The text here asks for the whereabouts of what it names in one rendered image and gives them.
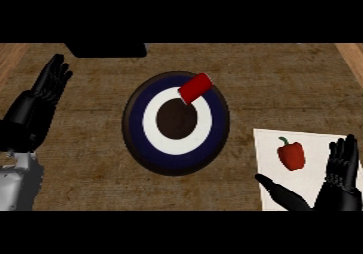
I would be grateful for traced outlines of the red can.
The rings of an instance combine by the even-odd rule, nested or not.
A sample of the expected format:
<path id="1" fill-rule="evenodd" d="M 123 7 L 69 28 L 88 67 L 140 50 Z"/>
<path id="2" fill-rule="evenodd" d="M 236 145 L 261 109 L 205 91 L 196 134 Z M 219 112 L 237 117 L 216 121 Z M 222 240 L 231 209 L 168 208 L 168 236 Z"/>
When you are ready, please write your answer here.
<path id="1" fill-rule="evenodd" d="M 211 88 L 212 81 L 208 74 L 199 73 L 177 89 L 184 104 L 190 105 Z"/>

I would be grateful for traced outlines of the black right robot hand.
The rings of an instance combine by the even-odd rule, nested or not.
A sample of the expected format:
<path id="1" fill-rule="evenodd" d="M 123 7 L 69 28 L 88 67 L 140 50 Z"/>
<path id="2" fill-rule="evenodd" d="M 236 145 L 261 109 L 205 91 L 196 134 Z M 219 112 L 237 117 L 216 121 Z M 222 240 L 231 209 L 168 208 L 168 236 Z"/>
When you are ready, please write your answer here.
<path id="1" fill-rule="evenodd" d="M 265 188 L 271 200 L 286 211 L 361 211 L 361 191 L 355 187 L 358 170 L 358 147 L 352 134 L 329 143 L 324 182 L 321 184 L 314 207 L 302 197 L 265 175 L 255 174 L 255 179 Z"/>

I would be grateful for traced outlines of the black appliance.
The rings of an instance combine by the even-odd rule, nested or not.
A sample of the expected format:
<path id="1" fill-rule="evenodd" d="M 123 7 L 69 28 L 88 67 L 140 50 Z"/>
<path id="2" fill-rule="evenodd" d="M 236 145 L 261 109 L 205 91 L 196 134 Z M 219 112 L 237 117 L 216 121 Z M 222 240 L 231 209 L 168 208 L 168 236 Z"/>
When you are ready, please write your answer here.
<path id="1" fill-rule="evenodd" d="M 146 47 L 141 43 L 66 43 L 78 58 L 141 58 Z"/>

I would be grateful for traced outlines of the round ringed placemat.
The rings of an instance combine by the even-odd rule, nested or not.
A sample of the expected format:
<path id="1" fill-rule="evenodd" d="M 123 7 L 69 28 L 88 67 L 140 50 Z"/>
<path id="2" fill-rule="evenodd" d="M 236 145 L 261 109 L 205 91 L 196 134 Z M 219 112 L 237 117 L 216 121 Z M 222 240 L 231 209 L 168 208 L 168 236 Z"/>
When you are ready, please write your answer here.
<path id="1" fill-rule="evenodd" d="M 134 90 L 122 112 L 120 132 L 131 157 L 153 173 L 182 176 L 216 158 L 230 133 L 230 110 L 224 96 L 211 88 L 185 103 L 178 87 L 194 74 L 163 72 Z"/>

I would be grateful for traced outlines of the red bell pepper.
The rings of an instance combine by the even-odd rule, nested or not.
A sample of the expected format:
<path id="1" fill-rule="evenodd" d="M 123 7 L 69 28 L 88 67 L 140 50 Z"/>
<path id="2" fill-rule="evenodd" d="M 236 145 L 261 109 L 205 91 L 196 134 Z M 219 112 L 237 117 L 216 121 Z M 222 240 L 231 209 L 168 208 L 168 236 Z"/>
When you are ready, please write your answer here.
<path id="1" fill-rule="evenodd" d="M 304 149 L 298 142 L 289 143 L 283 137 L 281 146 L 275 149 L 277 158 L 289 171 L 298 170 L 305 165 Z"/>

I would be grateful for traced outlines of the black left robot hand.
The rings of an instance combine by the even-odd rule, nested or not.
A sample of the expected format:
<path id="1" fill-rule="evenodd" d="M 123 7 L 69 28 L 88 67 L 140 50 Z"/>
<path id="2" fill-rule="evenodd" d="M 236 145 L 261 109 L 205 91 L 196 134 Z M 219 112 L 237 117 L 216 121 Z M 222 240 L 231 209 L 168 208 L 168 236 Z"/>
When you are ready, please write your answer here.
<path id="1" fill-rule="evenodd" d="M 73 73 L 64 55 L 54 54 L 41 70 L 32 88 L 14 99 L 0 119 L 0 151 L 33 152 L 44 142 L 56 105 Z"/>

